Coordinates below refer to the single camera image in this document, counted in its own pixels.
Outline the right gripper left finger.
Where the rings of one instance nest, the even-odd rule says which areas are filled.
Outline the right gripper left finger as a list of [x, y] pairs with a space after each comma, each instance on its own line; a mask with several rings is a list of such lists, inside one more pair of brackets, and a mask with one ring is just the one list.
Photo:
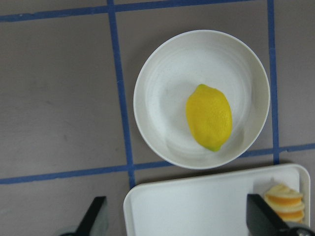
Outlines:
[[95, 197], [74, 232], [62, 236], [106, 236], [108, 231], [108, 203], [106, 196]]

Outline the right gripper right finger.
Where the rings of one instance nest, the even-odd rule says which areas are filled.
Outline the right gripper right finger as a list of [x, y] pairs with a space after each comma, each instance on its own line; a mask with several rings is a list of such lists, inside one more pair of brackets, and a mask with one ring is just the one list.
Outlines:
[[299, 223], [286, 223], [258, 194], [248, 194], [246, 225], [252, 236], [313, 236], [309, 227]]

